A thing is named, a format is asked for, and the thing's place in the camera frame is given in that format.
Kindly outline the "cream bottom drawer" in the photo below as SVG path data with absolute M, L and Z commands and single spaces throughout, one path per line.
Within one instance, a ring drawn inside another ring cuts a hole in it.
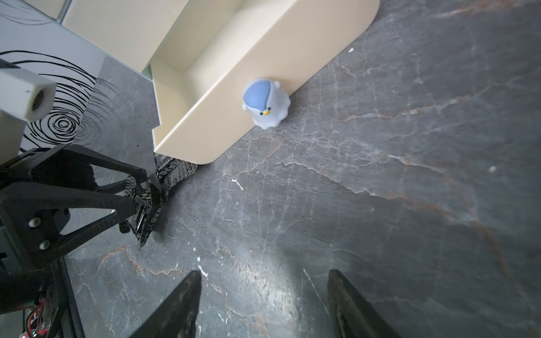
M 245 88 L 265 77 L 288 94 L 363 34 L 378 1 L 189 1 L 149 63 L 158 154 L 215 161 L 253 128 Z

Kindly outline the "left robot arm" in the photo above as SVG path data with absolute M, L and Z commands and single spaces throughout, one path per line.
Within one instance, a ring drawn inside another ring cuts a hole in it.
M 33 149 L 1 165 L 1 312 L 23 313 L 24 337 L 82 337 L 66 256 L 119 226 L 143 168 L 80 145 Z

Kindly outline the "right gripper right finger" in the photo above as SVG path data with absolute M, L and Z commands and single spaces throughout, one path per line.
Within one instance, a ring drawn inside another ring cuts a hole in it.
M 400 337 L 339 270 L 329 271 L 327 288 L 335 337 Z

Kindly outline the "cream drawer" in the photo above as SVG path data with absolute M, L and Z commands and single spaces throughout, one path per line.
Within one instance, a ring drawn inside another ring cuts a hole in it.
M 288 94 L 363 34 L 378 1 L 189 1 L 149 63 L 158 154 L 215 161 L 253 128 L 245 88 L 265 77 Z
M 187 3 L 187 0 L 72 1 L 62 25 L 141 73 Z

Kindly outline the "light blue drawer cabinet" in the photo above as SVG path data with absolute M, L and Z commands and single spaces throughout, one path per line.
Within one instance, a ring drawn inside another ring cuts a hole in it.
M 67 10 L 70 7 L 71 0 L 25 0 L 36 10 L 47 15 L 57 22 L 62 22 Z

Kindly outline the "black cookie pack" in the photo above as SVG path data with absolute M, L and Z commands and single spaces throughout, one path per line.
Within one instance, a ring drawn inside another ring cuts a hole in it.
M 155 154 L 156 177 L 161 186 L 161 195 L 164 201 L 178 183 L 193 175 L 198 165 L 188 161 L 172 158 L 170 156 Z
M 150 181 L 147 183 L 148 188 L 143 188 L 141 184 L 136 183 L 133 176 L 127 177 L 124 197 L 131 198 L 135 202 L 135 214 L 119 223 L 119 230 L 122 233 L 131 231 L 140 247 L 146 245 L 163 210 L 161 191 Z

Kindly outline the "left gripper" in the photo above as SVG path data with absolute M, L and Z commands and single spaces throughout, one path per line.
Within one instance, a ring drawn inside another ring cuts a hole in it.
M 93 192 L 92 166 L 147 182 L 145 169 L 77 144 L 36 148 L 1 165 L 1 269 L 39 270 L 135 214 L 128 197 Z M 113 212 L 62 234 L 76 208 Z

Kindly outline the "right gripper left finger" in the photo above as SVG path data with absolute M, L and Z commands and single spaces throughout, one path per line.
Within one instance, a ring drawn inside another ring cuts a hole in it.
M 196 337 L 201 289 L 201 271 L 192 270 L 131 337 Z

